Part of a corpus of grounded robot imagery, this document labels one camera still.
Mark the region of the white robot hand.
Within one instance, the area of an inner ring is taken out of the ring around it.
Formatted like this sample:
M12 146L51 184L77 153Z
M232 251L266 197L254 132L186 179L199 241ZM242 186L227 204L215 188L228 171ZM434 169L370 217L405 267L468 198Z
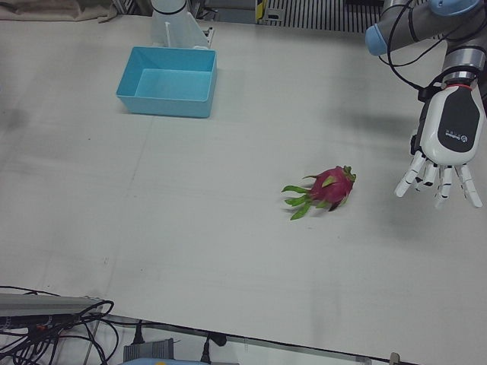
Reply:
M410 140L412 161L394 194L402 197L411 188L420 192L437 184L434 205L439 209L448 200L457 176L466 200L481 208L468 163L476 155L485 121L477 88L450 84L433 95L422 107L419 126Z

